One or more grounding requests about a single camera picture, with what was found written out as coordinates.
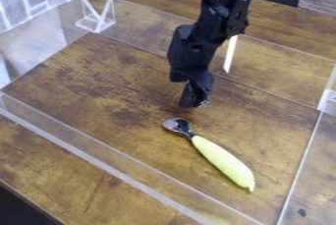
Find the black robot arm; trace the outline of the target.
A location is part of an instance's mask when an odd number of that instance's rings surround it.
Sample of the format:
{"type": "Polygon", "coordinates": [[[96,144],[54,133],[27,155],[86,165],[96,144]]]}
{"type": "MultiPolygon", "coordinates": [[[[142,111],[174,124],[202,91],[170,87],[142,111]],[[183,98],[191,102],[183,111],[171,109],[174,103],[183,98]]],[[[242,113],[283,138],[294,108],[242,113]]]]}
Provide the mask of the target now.
{"type": "Polygon", "coordinates": [[[246,32],[251,1],[202,0],[196,22],[175,29],[168,49],[170,80],[172,83],[187,82],[179,101],[182,108],[210,103],[214,85],[211,59],[220,45],[246,32]]]}

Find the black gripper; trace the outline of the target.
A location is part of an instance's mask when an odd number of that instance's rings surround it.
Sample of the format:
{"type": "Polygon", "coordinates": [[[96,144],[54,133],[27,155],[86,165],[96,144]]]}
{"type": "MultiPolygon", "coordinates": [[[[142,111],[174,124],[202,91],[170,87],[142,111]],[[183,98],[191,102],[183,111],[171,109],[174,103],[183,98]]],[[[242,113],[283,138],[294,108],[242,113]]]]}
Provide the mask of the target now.
{"type": "Polygon", "coordinates": [[[210,65],[222,44],[223,31],[219,27],[194,24],[175,29],[167,57],[171,82],[187,82],[179,101],[182,108],[202,107],[210,103],[214,85],[210,65]]]}

